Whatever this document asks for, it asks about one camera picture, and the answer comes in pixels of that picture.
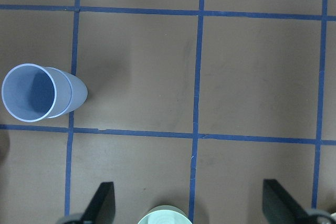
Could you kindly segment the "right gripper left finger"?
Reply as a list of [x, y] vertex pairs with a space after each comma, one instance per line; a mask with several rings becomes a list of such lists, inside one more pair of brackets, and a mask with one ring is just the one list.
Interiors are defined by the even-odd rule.
[[101, 183], [81, 216], [80, 223], [113, 223], [115, 203], [114, 183]]

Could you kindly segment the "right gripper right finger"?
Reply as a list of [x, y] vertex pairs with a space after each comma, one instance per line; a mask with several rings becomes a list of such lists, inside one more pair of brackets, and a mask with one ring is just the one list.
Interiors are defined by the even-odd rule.
[[264, 179], [262, 211], [268, 223], [312, 223], [308, 213], [276, 179]]

